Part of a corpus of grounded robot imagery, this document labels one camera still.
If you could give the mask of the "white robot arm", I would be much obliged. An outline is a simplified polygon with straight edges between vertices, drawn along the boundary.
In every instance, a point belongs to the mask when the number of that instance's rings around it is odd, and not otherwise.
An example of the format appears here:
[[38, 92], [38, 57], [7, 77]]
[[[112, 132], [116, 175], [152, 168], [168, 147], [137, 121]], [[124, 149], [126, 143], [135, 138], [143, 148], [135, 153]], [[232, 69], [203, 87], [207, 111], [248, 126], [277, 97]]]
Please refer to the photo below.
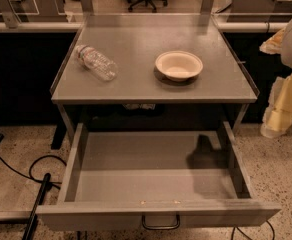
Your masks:
[[[292, 69], [292, 19], [267, 41], [260, 50], [266, 54], [279, 54], [281, 62]], [[292, 73], [277, 77], [272, 85], [260, 133], [267, 138], [277, 138], [292, 125]]]

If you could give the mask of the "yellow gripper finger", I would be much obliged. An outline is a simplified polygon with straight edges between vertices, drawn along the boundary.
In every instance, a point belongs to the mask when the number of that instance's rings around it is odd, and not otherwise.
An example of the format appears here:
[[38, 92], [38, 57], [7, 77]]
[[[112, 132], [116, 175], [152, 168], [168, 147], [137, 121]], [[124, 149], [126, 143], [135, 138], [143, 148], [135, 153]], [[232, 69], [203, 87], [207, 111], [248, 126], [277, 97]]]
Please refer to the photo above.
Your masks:
[[260, 133], [267, 138], [284, 135], [292, 126], [292, 74], [277, 77], [272, 85]]
[[259, 50], [265, 54], [270, 55], [280, 54], [282, 50], [282, 40], [284, 32], [285, 29], [281, 29], [276, 32], [273, 36], [271, 36], [269, 39], [261, 44]]

